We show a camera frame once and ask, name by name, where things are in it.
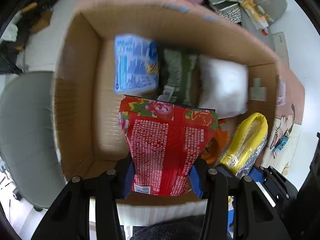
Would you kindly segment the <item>yellow-ended clear snack bag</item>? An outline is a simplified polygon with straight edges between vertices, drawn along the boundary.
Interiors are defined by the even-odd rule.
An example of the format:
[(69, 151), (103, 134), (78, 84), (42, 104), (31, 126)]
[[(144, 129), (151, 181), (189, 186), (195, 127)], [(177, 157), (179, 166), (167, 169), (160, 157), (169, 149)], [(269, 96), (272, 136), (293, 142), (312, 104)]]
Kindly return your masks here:
[(217, 165), (242, 178), (249, 174), (260, 152), (266, 144), (268, 124), (261, 113), (253, 113), (235, 130), (231, 142), (220, 154)]

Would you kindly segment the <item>orange snack bag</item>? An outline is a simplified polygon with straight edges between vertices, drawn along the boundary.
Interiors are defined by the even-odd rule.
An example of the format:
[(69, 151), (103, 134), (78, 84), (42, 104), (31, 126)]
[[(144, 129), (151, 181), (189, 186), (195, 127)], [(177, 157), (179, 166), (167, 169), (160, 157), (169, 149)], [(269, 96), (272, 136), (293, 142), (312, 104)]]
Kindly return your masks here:
[(219, 119), (218, 123), (218, 129), (214, 131), (212, 139), (200, 155), (208, 165), (214, 165), (229, 144), (235, 130), (236, 120), (234, 118), (225, 118)]

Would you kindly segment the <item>red floral snack bag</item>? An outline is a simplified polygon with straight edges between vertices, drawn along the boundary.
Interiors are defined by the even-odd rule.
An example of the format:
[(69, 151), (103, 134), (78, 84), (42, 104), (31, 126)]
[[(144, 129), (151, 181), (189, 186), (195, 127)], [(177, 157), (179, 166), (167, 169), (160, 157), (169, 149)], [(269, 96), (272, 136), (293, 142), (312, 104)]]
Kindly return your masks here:
[(189, 171), (218, 128), (212, 109), (127, 95), (119, 107), (135, 169), (132, 191), (161, 197), (187, 190)]

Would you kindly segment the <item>light blue tissue pack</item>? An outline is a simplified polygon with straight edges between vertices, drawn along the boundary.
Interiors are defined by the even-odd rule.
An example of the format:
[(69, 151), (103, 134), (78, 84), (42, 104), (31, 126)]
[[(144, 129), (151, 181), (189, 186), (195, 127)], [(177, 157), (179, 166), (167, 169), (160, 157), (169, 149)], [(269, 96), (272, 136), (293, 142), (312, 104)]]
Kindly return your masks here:
[(115, 93), (140, 95), (157, 90), (159, 60), (155, 41), (133, 34), (117, 35), (114, 61)]

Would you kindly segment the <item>grey round chair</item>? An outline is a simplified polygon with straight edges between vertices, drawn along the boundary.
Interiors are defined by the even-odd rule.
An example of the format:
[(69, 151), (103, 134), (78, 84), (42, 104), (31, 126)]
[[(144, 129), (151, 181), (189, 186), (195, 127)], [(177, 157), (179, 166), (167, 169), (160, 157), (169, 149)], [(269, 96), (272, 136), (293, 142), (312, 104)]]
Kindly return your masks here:
[(29, 72), (1, 94), (1, 156), (19, 193), (47, 209), (65, 186), (52, 124), (53, 72)]

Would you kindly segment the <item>pink cat pattern rug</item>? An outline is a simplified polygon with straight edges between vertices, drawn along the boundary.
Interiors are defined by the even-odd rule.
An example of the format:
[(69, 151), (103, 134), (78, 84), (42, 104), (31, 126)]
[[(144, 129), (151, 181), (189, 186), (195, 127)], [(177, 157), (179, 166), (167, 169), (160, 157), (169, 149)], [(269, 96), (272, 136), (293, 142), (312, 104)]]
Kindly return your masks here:
[(267, 45), (244, 28), (200, 5), (186, 3), (182, 26), (191, 46), (214, 59), (244, 64), (248, 68), (247, 112), (228, 118), (235, 128), (254, 112), (266, 116), (268, 141), (257, 164), (273, 166), (286, 174), (302, 124), (305, 91), (293, 71)]

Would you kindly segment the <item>white pillow pack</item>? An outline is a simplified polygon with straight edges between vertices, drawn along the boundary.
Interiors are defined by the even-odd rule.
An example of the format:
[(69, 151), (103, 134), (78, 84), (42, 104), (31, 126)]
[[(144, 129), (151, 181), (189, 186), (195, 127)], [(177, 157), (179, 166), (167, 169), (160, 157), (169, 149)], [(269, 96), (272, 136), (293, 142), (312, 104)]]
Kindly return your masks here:
[(232, 61), (199, 57), (202, 92), (199, 108), (213, 109), (219, 119), (247, 112), (248, 67)]

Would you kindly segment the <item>green striped cloth roll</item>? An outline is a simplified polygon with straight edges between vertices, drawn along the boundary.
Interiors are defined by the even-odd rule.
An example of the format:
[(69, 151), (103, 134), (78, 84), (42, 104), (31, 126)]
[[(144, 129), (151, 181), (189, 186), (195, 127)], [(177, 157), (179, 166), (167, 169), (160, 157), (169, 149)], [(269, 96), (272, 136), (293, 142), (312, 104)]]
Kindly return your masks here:
[(185, 49), (161, 47), (158, 100), (196, 107), (200, 96), (199, 55)]

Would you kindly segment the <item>yellow snack bag on chair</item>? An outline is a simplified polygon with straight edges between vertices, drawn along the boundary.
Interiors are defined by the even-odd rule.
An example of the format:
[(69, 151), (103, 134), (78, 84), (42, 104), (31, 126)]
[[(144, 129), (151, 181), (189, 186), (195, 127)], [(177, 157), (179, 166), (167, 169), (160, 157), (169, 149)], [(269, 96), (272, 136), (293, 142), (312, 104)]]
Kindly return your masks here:
[(269, 23), (274, 22), (274, 19), (254, 0), (240, 0), (239, 4), (257, 30), (265, 30), (269, 27)]

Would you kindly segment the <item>grey floor chair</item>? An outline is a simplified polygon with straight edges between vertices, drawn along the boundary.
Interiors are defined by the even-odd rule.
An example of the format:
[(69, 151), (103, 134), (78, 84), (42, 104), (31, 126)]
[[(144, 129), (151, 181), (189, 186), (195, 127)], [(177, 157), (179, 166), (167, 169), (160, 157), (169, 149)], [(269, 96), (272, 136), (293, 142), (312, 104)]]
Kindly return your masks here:
[(241, 9), (242, 22), (241, 25), (248, 32), (253, 34), (259, 40), (264, 42), (272, 50), (275, 50), (274, 39), (270, 31), (270, 25), (276, 22), (287, 9), (286, 0), (253, 0), (253, 2), (258, 6), (257, 11), (262, 12), (262, 14), (267, 14), (269, 19), (266, 21), (268, 27), (266, 29), (258, 29), (257, 25), (251, 19), (244, 9)]

